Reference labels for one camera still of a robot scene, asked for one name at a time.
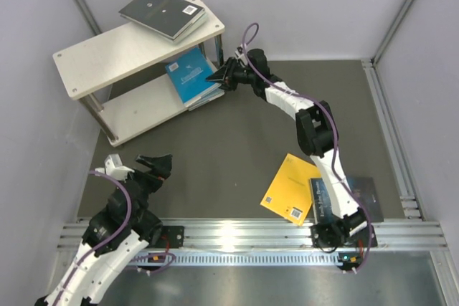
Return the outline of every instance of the black book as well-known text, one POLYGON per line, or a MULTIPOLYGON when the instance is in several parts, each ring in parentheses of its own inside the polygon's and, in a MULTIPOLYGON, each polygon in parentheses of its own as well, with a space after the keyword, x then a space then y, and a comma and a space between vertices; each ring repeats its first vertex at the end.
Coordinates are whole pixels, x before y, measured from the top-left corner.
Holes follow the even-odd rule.
POLYGON ((119 12, 172 41, 189 34, 187 29, 198 27, 206 15, 205 8, 187 0, 132 0, 119 12))
MULTIPOLYGON (((347 178, 352 193, 363 203, 369 212, 373 222, 383 222, 381 206, 376 194, 373 178, 356 177, 347 178)), ((334 215, 331 212, 331 202, 325 183, 321 178, 311 179, 311 190, 313 192, 313 209, 316 223, 325 224, 333 221, 334 215)))

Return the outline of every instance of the gray floor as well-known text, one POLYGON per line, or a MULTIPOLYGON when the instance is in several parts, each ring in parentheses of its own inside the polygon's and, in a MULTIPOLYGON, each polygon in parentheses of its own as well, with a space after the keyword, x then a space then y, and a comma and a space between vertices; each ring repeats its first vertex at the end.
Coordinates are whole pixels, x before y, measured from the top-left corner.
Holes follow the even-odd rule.
MULTIPOLYGON (((290 87, 327 100, 340 134, 341 159, 348 176, 374 179, 385 218, 403 217, 389 156, 360 61, 270 62, 290 87)), ((144 70, 113 86, 112 97, 163 74, 144 70)), ((271 218, 260 206, 286 153, 305 158, 296 142, 295 123, 282 111, 240 85, 192 112, 113 148, 101 133, 92 168, 119 153, 134 166, 138 154, 174 155, 172 176, 150 198, 159 217, 271 218)), ((113 187, 89 177, 79 216, 104 207, 113 187)))
POLYGON ((99 306, 445 305, 428 253, 373 253, 351 276, 329 269, 171 267, 151 277, 124 272, 99 306))

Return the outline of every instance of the shelf board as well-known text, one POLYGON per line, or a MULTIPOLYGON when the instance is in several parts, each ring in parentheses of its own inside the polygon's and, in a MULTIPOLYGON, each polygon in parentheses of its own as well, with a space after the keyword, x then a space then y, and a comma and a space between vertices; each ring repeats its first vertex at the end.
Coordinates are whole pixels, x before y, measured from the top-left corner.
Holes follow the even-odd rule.
MULTIPOLYGON (((209 59, 207 63, 216 71, 209 59)), ((145 133, 187 110, 171 81, 164 74, 103 104, 102 118, 118 136, 113 147, 145 133)))
POLYGON ((201 0, 188 1, 206 9, 207 21, 177 44, 130 22, 54 53, 70 98, 78 100, 224 31, 224 24, 201 0))

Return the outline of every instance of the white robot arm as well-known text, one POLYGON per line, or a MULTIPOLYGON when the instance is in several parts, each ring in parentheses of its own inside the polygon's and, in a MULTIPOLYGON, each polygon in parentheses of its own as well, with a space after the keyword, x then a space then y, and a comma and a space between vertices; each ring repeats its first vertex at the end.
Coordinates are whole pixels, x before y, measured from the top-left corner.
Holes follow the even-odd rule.
POLYGON ((35 306, 95 306, 128 263, 161 235, 162 223, 148 210, 148 196, 171 173, 171 156, 136 161, 146 173, 127 168, 119 155, 105 159, 93 174, 110 179, 117 189, 107 206, 90 220, 71 266, 56 288, 35 306))
POLYGON ((223 90, 236 90, 239 84, 249 84, 255 95, 294 119, 298 144, 320 170, 330 197, 331 210, 336 217, 330 224, 312 226, 314 244, 321 249, 336 249, 351 242, 367 227, 368 222, 365 211, 351 195, 341 166, 339 150, 334 142, 338 134, 336 127, 331 124, 330 107, 324 101, 317 105, 305 97, 299 97, 295 90, 270 72, 261 49, 243 50, 243 46, 239 47, 236 57, 230 57, 207 81, 221 84, 223 90))

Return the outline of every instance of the book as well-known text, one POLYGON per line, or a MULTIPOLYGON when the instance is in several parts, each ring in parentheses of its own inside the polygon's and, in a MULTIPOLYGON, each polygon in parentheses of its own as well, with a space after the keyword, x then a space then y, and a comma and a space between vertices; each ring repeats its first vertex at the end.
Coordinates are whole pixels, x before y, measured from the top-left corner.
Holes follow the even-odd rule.
MULTIPOLYGON (((349 177, 347 178, 347 181, 352 193, 366 207, 366 210, 369 212, 372 221, 384 221, 373 178, 349 177)), ((313 209, 316 223, 325 224, 333 221, 334 215, 331 212, 331 202, 330 198, 328 197, 328 191, 325 187, 325 183, 321 178, 312 178, 311 189, 313 192, 313 209)))
POLYGON ((319 178, 314 165, 287 154, 260 205, 301 226, 312 206, 312 178, 319 178))
POLYGON ((132 0, 119 13, 173 42, 207 20, 205 8, 187 0, 132 0))
POLYGON ((168 64, 166 71, 181 101, 191 110, 224 93, 218 84, 206 81, 214 71, 198 47, 168 64))

